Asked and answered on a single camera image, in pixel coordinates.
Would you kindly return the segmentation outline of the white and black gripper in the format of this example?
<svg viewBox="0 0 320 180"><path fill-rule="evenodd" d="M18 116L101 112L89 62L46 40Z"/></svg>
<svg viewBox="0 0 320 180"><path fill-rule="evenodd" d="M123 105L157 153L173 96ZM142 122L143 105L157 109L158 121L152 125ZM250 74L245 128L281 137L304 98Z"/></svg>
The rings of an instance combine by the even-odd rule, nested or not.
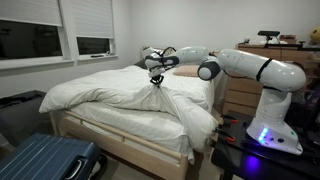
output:
<svg viewBox="0 0 320 180"><path fill-rule="evenodd" d="M163 79L164 79L163 75L157 75L157 76L152 77L150 82L154 85L159 85L162 83Z"/></svg>

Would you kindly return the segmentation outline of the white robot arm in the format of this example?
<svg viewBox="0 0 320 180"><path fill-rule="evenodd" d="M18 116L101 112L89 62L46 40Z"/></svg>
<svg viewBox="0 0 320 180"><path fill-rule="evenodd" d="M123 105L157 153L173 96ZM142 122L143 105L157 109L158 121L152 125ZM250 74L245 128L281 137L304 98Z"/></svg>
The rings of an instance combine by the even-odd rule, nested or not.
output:
<svg viewBox="0 0 320 180"><path fill-rule="evenodd" d="M148 47L143 59L150 81L159 84L169 66L196 64L198 77L214 79L222 70L232 71L263 84L258 107L247 134L260 145L295 155L303 153L296 132L284 122L292 93L306 82L305 72L298 66L264 56L224 49L216 56L202 46L184 47L166 55L163 50Z"/></svg>

